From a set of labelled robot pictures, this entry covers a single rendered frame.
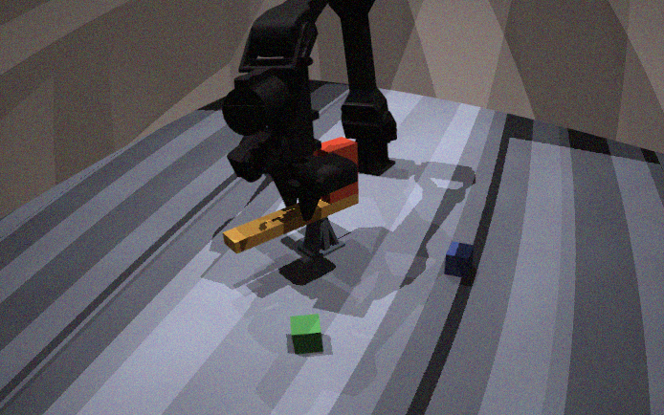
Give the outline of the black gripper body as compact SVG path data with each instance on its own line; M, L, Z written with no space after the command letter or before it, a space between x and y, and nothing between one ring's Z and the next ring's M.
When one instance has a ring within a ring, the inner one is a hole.
M313 120L319 118L319 111L309 107L292 113L284 113L267 125L278 125L288 141L293 162L288 164L299 170L298 179L302 188L316 195L325 196L345 186L358 182L358 167L352 160L330 153L313 156L321 149L321 141L314 139Z

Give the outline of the wooden bar with red block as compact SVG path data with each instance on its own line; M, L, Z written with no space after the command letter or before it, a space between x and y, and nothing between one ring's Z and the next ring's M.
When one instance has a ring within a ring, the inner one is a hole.
M322 142L321 149L314 151L313 156L325 156L330 153L344 156L358 167L357 142L344 137ZM356 183L321 196L312 218L306 222L302 218L299 203L296 203L223 232L224 242L235 253L247 251L356 204L359 204L359 179Z

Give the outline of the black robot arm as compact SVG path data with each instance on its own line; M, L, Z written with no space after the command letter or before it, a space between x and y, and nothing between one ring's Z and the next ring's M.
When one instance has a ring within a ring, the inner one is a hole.
M342 124L345 137L358 143L358 171L379 176L395 165L387 144L397 139L397 124L375 81L368 24L374 1L286 0L256 19L238 69L248 74L234 79L222 106L232 131L251 136L227 155L238 178L253 183L279 162L293 162L283 131L266 126L311 105L308 66L318 36L315 22L327 4L341 18L349 85Z

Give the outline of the blue cube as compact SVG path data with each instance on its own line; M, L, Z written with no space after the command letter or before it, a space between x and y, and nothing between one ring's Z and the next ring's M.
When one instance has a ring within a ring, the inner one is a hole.
M474 245L452 241L446 254L444 274L466 278L473 264Z

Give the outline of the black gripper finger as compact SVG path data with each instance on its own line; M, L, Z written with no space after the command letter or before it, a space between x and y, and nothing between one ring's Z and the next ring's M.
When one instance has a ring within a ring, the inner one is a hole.
M316 196L303 189L301 184L299 183L298 177L288 180L285 183L288 184L289 186L292 186L297 191L300 212L303 220L305 222L310 220L315 212L315 209L318 205L321 196Z
M280 197L286 207L297 203L298 195L295 188L285 182L298 177L299 170L286 164L279 164L272 169L269 174L275 181L280 193Z

